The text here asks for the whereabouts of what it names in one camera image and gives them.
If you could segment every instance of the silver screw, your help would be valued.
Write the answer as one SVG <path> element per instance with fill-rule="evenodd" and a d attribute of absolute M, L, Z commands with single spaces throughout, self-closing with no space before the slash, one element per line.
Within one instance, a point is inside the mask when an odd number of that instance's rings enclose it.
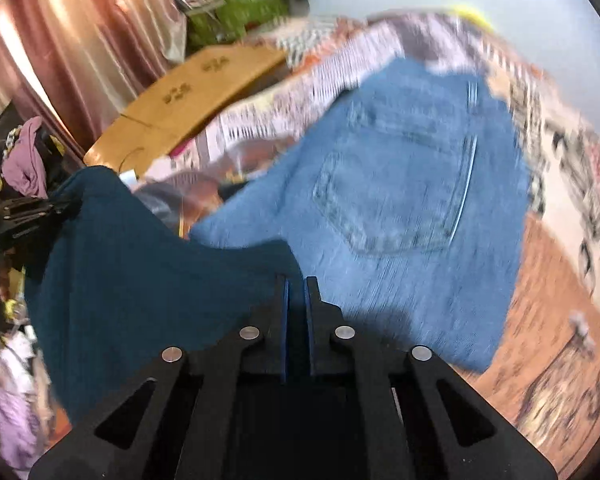
<path fill-rule="evenodd" d="M 351 339 L 356 335 L 356 331 L 347 325 L 341 325 L 336 329 L 336 337 L 340 339 Z"/>
<path fill-rule="evenodd" d="M 258 330 L 254 326 L 245 326 L 240 330 L 240 337 L 242 339 L 246 339 L 250 341 L 252 339 L 256 339 L 260 335 L 260 330 Z"/>
<path fill-rule="evenodd" d="M 431 359 L 432 353 L 426 346 L 414 346 L 411 355 L 418 361 L 428 361 Z"/>
<path fill-rule="evenodd" d="M 177 346 L 170 346 L 162 351 L 162 360 L 168 363 L 174 363 L 182 357 L 182 350 Z"/>

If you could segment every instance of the dark blue cloth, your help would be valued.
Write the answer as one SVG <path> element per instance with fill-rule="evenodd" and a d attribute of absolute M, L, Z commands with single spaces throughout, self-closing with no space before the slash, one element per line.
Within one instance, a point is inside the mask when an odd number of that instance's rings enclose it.
<path fill-rule="evenodd" d="M 215 343 L 272 298 L 276 274 L 300 280 L 284 242 L 227 251 L 179 239 L 107 168 L 79 171 L 59 197 L 82 205 L 34 251 L 25 298 L 72 422 L 164 348 Z"/>
<path fill-rule="evenodd" d="M 511 116 L 482 79 L 398 59 L 190 236 L 216 248 L 283 239 L 352 324 L 485 370 L 528 182 Z"/>

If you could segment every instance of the dark teal garment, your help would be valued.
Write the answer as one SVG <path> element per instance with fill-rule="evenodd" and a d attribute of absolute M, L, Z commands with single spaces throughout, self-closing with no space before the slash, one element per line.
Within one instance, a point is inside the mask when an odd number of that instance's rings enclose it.
<path fill-rule="evenodd" d="M 25 297 L 72 422 L 164 348 L 211 346 L 272 298 L 277 274 L 300 278 L 284 242 L 181 240 L 107 168 L 79 171 L 53 199 L 69 196 L 82 205 L 32 252 Z"/>

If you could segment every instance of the patterned bedsheet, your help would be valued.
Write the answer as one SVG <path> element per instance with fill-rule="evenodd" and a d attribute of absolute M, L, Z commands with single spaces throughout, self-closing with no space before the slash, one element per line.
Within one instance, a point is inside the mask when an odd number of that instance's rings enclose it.
<path fill-rule="evenodd" d="M 462 374 L 567 478 L 600 436 L 600 138 L 561 101 L 548 74 L 466 20 L 399 12 L 373 17 L 365 30 L 341 20 L 347 26 L 321 36 L 323 46 L 310 33 L 315 22 L 286 23 L 283 38 L 268 31 L 261 40 L 292 48 L 299 75 L 228 107 L 182 153 L 150 170 L 162 182 L 143 192 L 159 197 L 167 189 L 178 198 L 174 229 L 184 235 L 221 206 L 223 182 L 265 171 L 339 92 L 392 56 L 416 57 L 436 72 L 484 72 L 509 105 L 533 179 L 502 344 L 487 372 Z M 353 44 L 375 54 L 355 56 Z"/>

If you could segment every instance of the purple cloth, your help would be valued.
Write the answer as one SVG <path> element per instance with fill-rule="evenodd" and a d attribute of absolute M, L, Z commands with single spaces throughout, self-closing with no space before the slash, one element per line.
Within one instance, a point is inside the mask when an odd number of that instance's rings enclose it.
<path fill-rule="evenodd" d="M 2 163 L 2 176 L 24 196 L 46 198 L 46 173 L 42 158 L 35 147 L 42 118 L 29 119 L 20 132 L 16 145 Z"/>
<path fill-rule="evenodd" d="M 40 422 L 29 403 L 0 388 L 0 456 L 9 466 L 29 470 L 42 455 Z"/>

